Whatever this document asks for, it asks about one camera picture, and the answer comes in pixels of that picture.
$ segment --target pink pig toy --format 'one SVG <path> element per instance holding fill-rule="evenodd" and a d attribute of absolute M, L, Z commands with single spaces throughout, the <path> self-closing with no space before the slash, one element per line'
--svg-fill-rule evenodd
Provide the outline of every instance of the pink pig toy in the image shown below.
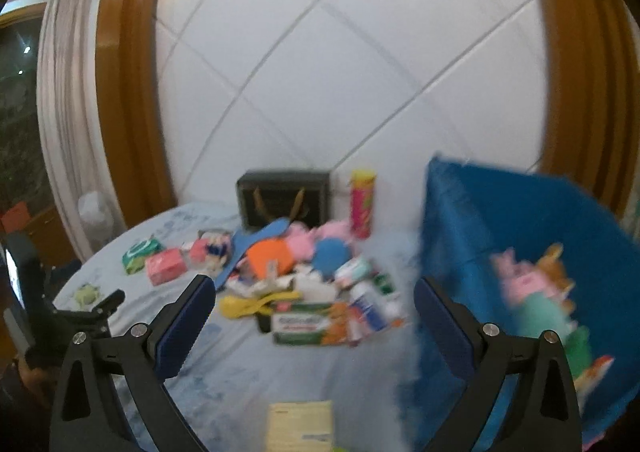
<path fill-rule="evenodd" d="M 316 251 L 316 239 L 304 223 L 294 221 L 284 234 L 284 240 L 297 261 L 311 261 Z"/>
<path fill-rule="evenodd" d="M 312 230 L 312 232 L 316 233 L 316 239 L 336 238 L 341 239 L 348 245 L 353 243 L 351 224 L 348 220 L 328 221 L 320 228 Z"/>
<path fill-rule="evenodd" d="M 558 298 L 560 292 L 546 273 L 529 261 L 517 263 L 513 248 L 502 254 L 492 255 L 491 261 L 500 278 L 502 294 L 509 306 L 520 305 L 526 297 L 537 291 L 541 291 L 549 299 Z"/>

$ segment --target bag handle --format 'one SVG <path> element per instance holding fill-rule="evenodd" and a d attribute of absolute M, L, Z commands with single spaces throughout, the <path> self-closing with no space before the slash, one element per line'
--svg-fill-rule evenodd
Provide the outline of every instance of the bag handle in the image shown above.
<path fill-rule="evenodd" d="M 296 194 L 295 200 L 293 200 L 293 205 L 291 206 L 291 211 L 289 212 L 289 221 L 293 221 L 296 217 L 298 217 L 298 214 L 300 213 L 300 208 L 302 207 L 302 202 L 304 201 L 304 199 L 305 199 L 305 188 L 302 187 Z M 269 210 L 267 209 L 267 206 L 264 204 L 264 201 L 262 199 L 262 194 L 260 193 L 260 187 L 256 187 L 254 189 L 254 203 L 255 203 L 255 209 L 257 210 L 258 214 L 260 214 L 260 216 L 262 216 L 267 223 L 271 223 L 274 219 L 276 219 L 275 216 L 269 212 Z"/>

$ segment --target blue fabric bin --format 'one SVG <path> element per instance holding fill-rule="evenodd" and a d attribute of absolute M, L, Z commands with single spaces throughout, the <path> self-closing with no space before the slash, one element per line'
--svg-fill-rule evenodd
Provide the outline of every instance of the blue fabric bin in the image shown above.
<path fill-rule="evenodd" d="M 555 242 L 576 286 L 572 318 L 590 330 L 593 356 L 615 358 L 589 397 L 582 437 L 590 441 L 624 412 L 640 388 L 640 249 L 615 218 L 569 181 L 518 174 L 439 158 L 427 170 L 422 227 L 422 275 L 482 323 L 517 334 L 489 257 L 508 247 L 535 262 Z M 428 331 L 418 329 L 420 379 L 414 385 L 423 447 L 462 395 L 465 384 L 449 372 Z M 505 383 L 476 445 L 491 445 L 506 413 L 515 378 Z"/>

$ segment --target pink box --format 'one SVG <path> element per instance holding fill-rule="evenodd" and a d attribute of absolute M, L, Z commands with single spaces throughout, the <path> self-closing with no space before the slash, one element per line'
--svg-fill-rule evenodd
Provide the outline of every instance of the pink box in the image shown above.
<path fill-rule="evenodd" d="M 204 263 L 209 255 L 209 251 L 207 250 L 207 245 L 209 245 L 208 239 L 196 239 L 193 242 L 193 246 L 191 250 L 189 250 L 189 258 L 194 263 Z"/>
<path fill-rule="evenodd" d="M 177 279 L 187 271 L 187 264 L 178 248 L 147 257 L 145 266 L 146 275 L 154 286 Z"/>

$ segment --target light blue tablecloth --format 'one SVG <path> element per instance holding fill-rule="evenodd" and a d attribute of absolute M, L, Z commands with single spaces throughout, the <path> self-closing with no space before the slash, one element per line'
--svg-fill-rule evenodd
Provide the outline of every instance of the light blue tablecloth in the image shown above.
<path fill-rule="evenodd" d="M 151 322 L 177 299 L 197 273 L 153 287 L 144 271 L 126 275 L 122 254 L 154 235 L 173 247 L 192 241 L 199 229 L 237 229 L 237 212 L 221 204 L 191 203 L 147 220 L 94 255 L 60 291 L 59 308 L 78 309 L 73 292 L 84 283 L 104 295 L 120 288 L 125 302 L 110 318 L 113 335 L 136 322 Z M 417 276 L 417 233 L 374 234 L 362 245 L 388 270 L 413 315 Z M 410 436 L 399 400 L 414 375 L 413 323 L 364 341 L 357 348 L 276 346 L 258 332 L 254 318 L 227 320 L 213 310 L 180 374 L 166 387 L 198 437 L 211 452 L 258 452 L 264 448 L 270 403 L 332 400 L 336 445 L 350 452 L 403 452 Z M 118 393 L 140 446 L 155 450 L 123 381 Z"/>

